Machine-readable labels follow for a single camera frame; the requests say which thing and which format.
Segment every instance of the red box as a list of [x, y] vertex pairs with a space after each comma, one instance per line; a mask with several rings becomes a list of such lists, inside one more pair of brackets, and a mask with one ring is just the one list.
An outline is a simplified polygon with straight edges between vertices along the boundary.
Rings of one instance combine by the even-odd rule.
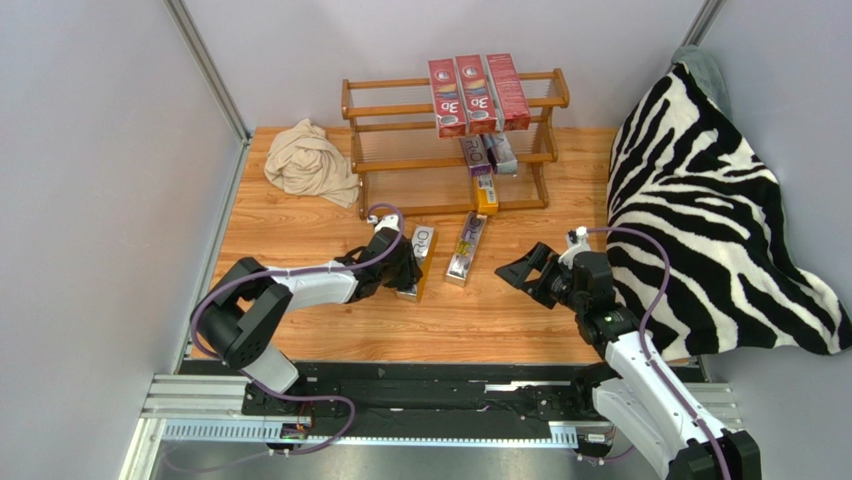
[[463, 137], [467, 122], [452, 58], [429, 61], [429, 84], [432, 86], [438, 137]]
[[456, 57], [456, 67], [467, 114], [467, 134], [495, 133], [497, 110], [488, 92], [488, 76], [482, 67], [482, 57], [479, 55]]
[[498, 128], [501, 131], [530, 128], [530, 108], [512, 56], [508, 53], [486, 55], [485, 61], [488, 64], [488, 77], [491, 80], [494, 99], [500, 112]]

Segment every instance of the wooden surface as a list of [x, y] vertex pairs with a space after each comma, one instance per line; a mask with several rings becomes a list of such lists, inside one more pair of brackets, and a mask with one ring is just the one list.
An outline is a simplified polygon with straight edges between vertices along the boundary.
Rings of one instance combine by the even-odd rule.
[[[372, 228], [358, 219], [355, 207], [346, 210], [322, 198], [288, 195], [267, 181], [263, 174], [266, 152], [282, 130], [256, 132], [214, 282], [244, 256], [254, 256], [270, 267], [315, 265], [366, 244], [372, 236]], [[348, 156], [348, 129], [328, 133]], [[291, 359], [300, 360], [597, 362], [597, 354], [577, 333], [570, 310], [559, 306], [548, 310], [494, 274], [498, 266], [522, 257], [537, 241], [561, 252], [569, 229], [606, 224], [606, 180], [615, 130], [557, 129], [555, 133], [559, 161], [544, 167], [550, 208], [501, 212], [490, 218], [465, 288], [444, 281], [464, 215], [408, 217], [407, 235], [418, 224], [438, 232], [436, 256], [420, 304], [400, 300], [382, 288], [358, 303], [301, 310], [282, 319], [275, 345]], [[441, 185], [452, 173], [465, 175], [453, 169], [422, 170], [417, 173], [418, 183], [426, 188]], [[430, 179], [430, 174], [443, 177]], [[382, 187], [399, 199], [418, 194], [402, 183]], [[592, 242], [593, 248], [603, 249], [603, 236]]]

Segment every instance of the zebra print blanket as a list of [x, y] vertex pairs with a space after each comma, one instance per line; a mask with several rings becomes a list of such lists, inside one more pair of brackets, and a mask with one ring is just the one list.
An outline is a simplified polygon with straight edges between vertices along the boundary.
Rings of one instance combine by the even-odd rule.
[[[743, 346], [827, 355], [852, 345], [837, 295], [793, 265], [775, 176], [683, 65], [616, 135], [607, 206], [610, 226], [653, 236], [671, 257], [648, 324], [666, 360]], [[619, 300], [641, 316], [662, 281], [659, 255], [623, 233], [609, 235], [607, 254]]]

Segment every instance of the towel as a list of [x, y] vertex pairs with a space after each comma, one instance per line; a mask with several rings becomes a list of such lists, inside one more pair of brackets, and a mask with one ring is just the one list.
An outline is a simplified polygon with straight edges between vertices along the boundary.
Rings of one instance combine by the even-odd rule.
[[358, 200], [358, 176], [349, 161], [328, 141], [325, 130], [307, 118], [275, 137], [264, 173], [292, 195], [320, 196], [344, 208]]

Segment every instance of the box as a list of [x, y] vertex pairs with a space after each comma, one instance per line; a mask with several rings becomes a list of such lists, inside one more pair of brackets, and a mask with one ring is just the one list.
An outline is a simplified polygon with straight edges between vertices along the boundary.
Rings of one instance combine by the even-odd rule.
[[512, 151], [512, 145], [505, 133], [486, 133], [482, 135], [482, 143], [488, 154], [488, 163], [497, 175], [517, 175], [518, 157]]
[[420, 303], [423, 291], [426, 289], [426, 277], [429, 275], [429, 267], [432, 265], [432, 257], [435, 253], [435, 245], [438, 244], [438, 232], [432, 227], [418, 225], [411, 235], [411, 247], [414, 249], [414, 258], [423, 276], [416, 285], [408, 290], [397, 290], [396, 296], [409, 302]]
[[508, 53], [486, 55], [485, 62], [492, 96], [498, 104], [498, 130], [530, 128], [530, 109], [512, 56]]
[[488, 76], [479, 55], [456, 57], [456, 75], [461, 83], [462, 102], [467, 115], [467, 134], [497, 131], [497, 111], [491, 98]]
[[473, 191], [476, 196], [476, 213], [480, 215], [497, 215], [497, 190], [494, 188], [494, 177], [491, 174], [473, 178]]
[[491, 163], [488, 162], [488, 153], [485, 150], [485, 143], [483, 143], [482, 137], [474, 135], [472, 137], [460, 138], [459, 144], [462, 147], [464, 160], [467, 163], [467, 172], [471, 177], [491, 173]]
[[482, 241], [482, 232], [485, 230], [486, 220], [488, 220], [488, 217], [477, 215], [476, 212], [467, 214], [467, 220], [462, 227], [455, 252], [450, 258], [450, 265], [447, 267], [446, 275], [444, 275], [444, 280], [447, 282], [460, 287], [464, 287], [467, 283], [470, 267], [473, 264], [473, 256]]
[[463, 137], [467, 122], [452, 58], [429, 61], [429, 85], [432, 87], [438, 137]]

